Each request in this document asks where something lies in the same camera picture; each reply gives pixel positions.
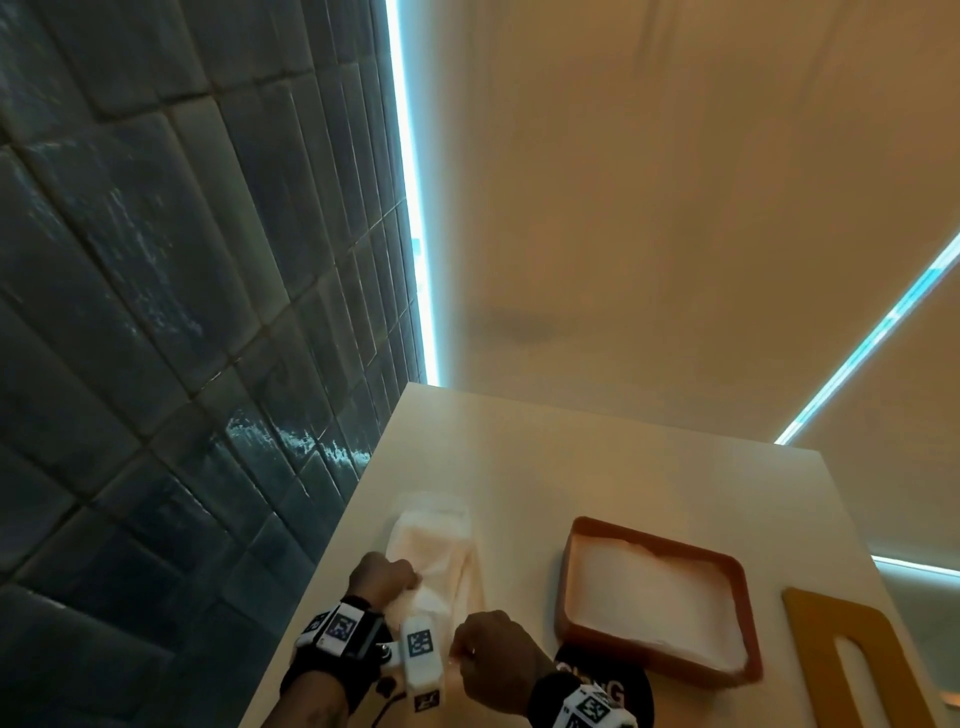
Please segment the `person's left hand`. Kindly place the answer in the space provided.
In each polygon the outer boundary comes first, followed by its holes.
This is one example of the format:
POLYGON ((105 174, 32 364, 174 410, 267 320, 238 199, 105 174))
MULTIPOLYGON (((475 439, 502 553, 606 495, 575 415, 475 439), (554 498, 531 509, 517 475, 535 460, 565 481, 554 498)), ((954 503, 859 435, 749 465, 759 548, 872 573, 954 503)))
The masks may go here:
POLYGON ((367 552, 349 576, 343 601, 383 613, 402 595, 393 594, 393 562, 379 551, 367 552))

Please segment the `person's right hand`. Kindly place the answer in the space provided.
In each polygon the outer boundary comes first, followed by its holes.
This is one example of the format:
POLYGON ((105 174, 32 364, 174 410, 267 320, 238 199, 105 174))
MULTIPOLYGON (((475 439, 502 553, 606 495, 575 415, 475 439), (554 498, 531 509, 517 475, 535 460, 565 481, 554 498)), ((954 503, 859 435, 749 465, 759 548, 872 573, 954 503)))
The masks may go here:
POLYGON ((503 611, 472 613, 458 627, 478 627, 476 672, 461 676, 467 698, 500 714, 525 717, 534 685, 556 672, 554 661, 503 611))

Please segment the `clear plastic bag white powder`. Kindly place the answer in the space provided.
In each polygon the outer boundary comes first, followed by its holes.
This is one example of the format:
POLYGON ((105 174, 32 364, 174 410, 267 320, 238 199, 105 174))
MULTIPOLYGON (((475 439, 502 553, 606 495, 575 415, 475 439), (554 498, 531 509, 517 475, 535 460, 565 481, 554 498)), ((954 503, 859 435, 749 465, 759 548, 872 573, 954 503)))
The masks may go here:
POLYGON ((472 516, 462 498, 429 491, 404 495, 397 508, 386 556, 409 562, 419 581, 390 603, 387 623, 399 629, 409 618, 429 618, 447 662, 456 629, 486 610, 472 516))

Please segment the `person's left forearm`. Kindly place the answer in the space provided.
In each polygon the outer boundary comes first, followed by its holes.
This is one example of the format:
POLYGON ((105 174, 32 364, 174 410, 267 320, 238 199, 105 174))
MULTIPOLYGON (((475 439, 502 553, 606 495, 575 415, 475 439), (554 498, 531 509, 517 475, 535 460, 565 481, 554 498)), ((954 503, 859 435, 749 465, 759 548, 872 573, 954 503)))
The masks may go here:
POLYGON ((350 716, 341 682, 328 673, 310 671, 282 693, 261 728, 347 728, 350 716))

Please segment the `black round printed lid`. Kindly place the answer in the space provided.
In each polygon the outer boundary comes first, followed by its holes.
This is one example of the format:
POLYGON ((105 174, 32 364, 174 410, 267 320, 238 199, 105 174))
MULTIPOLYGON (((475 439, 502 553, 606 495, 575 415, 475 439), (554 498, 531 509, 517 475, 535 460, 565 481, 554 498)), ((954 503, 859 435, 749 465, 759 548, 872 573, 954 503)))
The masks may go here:
POLYGON ((554 662, 583 684, 601 687, 637 718, 639 728, 654 728, 654 695, 643 667, 569 643, 558 648, 554 662))

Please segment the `red rectangular tray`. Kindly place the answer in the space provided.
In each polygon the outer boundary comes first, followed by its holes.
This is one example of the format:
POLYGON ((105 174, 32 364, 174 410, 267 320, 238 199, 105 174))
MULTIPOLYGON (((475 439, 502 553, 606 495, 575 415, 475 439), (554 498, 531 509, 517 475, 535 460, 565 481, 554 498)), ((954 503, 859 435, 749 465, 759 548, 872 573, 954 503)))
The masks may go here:
POLYGON ((646 672, 703 690, 738 688, 757 683, 763 676, 762 653, 746 574, 737 559, 693 544, 666 539, 588 516, 578 516, 571 524, 558 577, 554 628, 557 640, 562 645, 570 644, 594 650, 606 657, 640 666, 646 672), (715 564, 728 577, 733 588, 738 624, 748 652, 746 664, 737 671, 724 672, 572 624, 565 612, 564 602, 569 585, 571 544, 575 536, 623 540, 629 544, 641 545, 658 556, 679 556, 715 564))

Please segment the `yellow wooden board with slot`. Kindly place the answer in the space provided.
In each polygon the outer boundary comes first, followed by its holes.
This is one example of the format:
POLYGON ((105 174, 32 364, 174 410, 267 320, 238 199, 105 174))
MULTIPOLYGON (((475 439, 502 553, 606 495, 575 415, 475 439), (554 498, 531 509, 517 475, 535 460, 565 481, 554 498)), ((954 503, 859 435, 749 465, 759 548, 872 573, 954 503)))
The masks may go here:
POLYGON ((782 593, 818 728, 865 728, 837 648, 863 654, 891 728, 937 728, 888 617, 880 610, 799 588, 782 593))

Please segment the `white light strip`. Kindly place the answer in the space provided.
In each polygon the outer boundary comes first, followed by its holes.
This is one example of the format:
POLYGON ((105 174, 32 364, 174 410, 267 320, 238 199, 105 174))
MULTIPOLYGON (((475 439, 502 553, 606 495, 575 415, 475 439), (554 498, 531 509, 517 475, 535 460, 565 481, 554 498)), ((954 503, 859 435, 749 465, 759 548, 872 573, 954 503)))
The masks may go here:
POLYGON ((387 27, 390 39, 391 72, 397 104, 397 119, 401 151, 401 165, 407 195, 409 222, 407 228, 412 237, 414 292, 420 334, 418 342, 423 353, 423 377, 431 386, 442 386, 438 359, 437 334, 431 289, 428 238, 423 215, 422 189, 418 168, 417 147, 413 127, 412 103, 407 79, 403 30, 402 0, 386 0, 387 27))
POLYGON ((775 438, 790 446, 960 261, 960 229, 775 438))
POLYGON ((934 564, 922 564, 879 555, 871 555, 871 560, 879 567, 883 566, 891 569, 907 570, 937 578, 960 580, 960 569, 934 564))

